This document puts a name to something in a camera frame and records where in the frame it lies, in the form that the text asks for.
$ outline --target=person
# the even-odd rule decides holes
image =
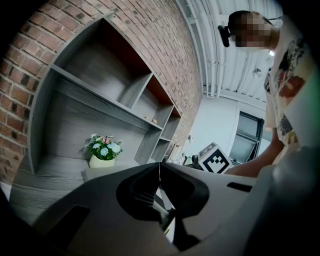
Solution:
[[[315,64],[307,43],[289,17],[284,15],[281,20],[282,26],[278,28],[253,11],[236,11],[229,16],[225,29],[229,30],[236,47],[273,51],[274,60],[264,83],[264,128],[272,131],[271,143],[258,157],[232,167],[226,174],[257,177],[263,167],[278,163],[285,154],[300,148],[286,113],[295,104],[293,99],[308,80]]]

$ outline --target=yellow flower pot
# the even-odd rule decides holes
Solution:
[[[91,156],[89,166],[90,168],[103,168],[103,167],[112,167],[115,165],[115,159],[112,160],[100,160],[95,155]]]

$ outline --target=black plastic part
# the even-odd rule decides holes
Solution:
[[[182,222],[181,218],[175,218],[175,227],[174,227],[174,238],[173,244],[177,247],[179,251],[185,251],[196,244],[198,244],[200,240],[193,235],[187,234],[185,226]]]
[[[219,30],[219,33],[220,33],[220,36],[221,36],[221,39],[222,39],[222,43],[224,45],[224,47],[229,47],[230,44],[229,44],[229,31],[228,31],[228,27],[227,26],[218,26],[218,30]]]
[[[235,189],[235,190],[241,190],[244,192],[250,192],[252,189],[252,186],[244,185],[240,183],[230,182],[228,185],[226,185],[229,188]]]
[[[45,235],[45,238],[60,249],[66,250],[89,212],[89,208],[79,205],[74,206],[57,225]]]
[[[207,185],[167,163],[161,163],[160,169],[161,186],[175,208],[175,216],[183,219],[197,215],[209,199]]]
[[[161,222],[160,213],[153,209],[159,185],[159,163],[155,163],[123,180],[116,189],[117,201],[137,220]]]

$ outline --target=gray wooden shelf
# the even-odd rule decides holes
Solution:
[[[160,140],[166,141],[166,142],[171,142],[171,139],[160,137]]]
[[[161,162],[166,154],[166,151],[169,145],[170,145],[170,141],[159,139],[151,155],[151,159],[154,160],[155,162]]]
[[[162,129],[163,129],[163,128],[161,128],[160,126],[158,126],[157,124],[151,122],[150,120],[138,116],[137,114],[134,113],[134,111],[132,111],[131,109],[129,109],[129,108],[126,107],[125,105],[123,105],[123,104],[121,104],[121,103],[119,103],[119,102],[117,102],[117,101],[114,101],[114,100],[112,100],[111,98],[107,98],[107,97],[105,97],[105,96],[101,96],[101,95],[100,95],[100,92],[99,92],[99,90],[98,90],[97,88],[91,86],[90,84],[86,83],[85,81],[82,81],[81,79],[79,79],[79,78],[75,77],[74,75],[68,73],[67,71],[63,70],[62,68],[60,68],[60,67],[58,67],[58,66],[56,66],[56,65],[54,65],[54,64],[52,65],[51,68],[52,68],[53,70],[55,70],[56,72],[58,72],[61,76],[63,76],[63,77],[66,78],[67,80],[69,80],[70,82],[76,84],[77,86],[79,86],[80,88],[82,88],[82,89],[85,90],[85,91],[83,90],[83,91],[81,91],[81,92],[77,92],[77,95],[78,95],[79,97],[82,97],[82,98],[83,98],[83,97],[84,97],[84,94],[86,94],[86,95],[87,95],[87,98],[90,98],[89,94],[93,94],[93,95],[95,95],[96,97],[98,97],[98,98],[100,98],[100,99],[102,100],[102,101],[100,101],[102,104],[103,104],[103,102],[110,103],[110,104],[112,104],[113,106],[119,108],[120,110],[123,110],[124,112],[126,112],[126,113],[128,113],[128,114],[130,114],[130,115],[132,115],[132,116],[134,116],[134,117],[136,117],[136,118],[138,118],[138,119],[140,119],[141,121],[147,123],[147,124],[150,125],[150,126],[153,126],[153,127],[157,128],[157,129],[159,129],[159,130],[162,130]],[[67,94],[67,91],[68,91],[67,86],[63,86],[63,85],[61,85],[61,84],[58,84],[58,85],[55,87],[55,89],[58,90],[58,91],[60,91],[60,92],[62,92],[62,93],[64,93],[64,94]],[[76,93],[75,89],[73,89],[73,90],[72,90],[72,89],[69,89],[69,91],[73,91],[73,92],[69,92],[68,95],[70,95],[70,94],[75,94],[75,93]],[[84,104],[89,103],[89,102],[87,102],[87,100],[88,100],[88,99],[84,98],[82,102],[83,102]],[[91,105],[91,107],[94,108],[94,105],[97,105],[97,102],[93,102],[92,105]]]
[[[63,46],[39,83],[28,127],[29,170],[48,154],[88,160],[84,145],[93,133],[122,140],[116,161],[161,161],[180,118],[157,74],[106,15]]]

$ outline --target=small object on shelf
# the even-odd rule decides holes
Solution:
[[[121,141],[113,142],[113,136],[91,135],[89,143],[85,146],[92,153],[89,162],[90,168],[112,167],[115,158],[123,151]]]

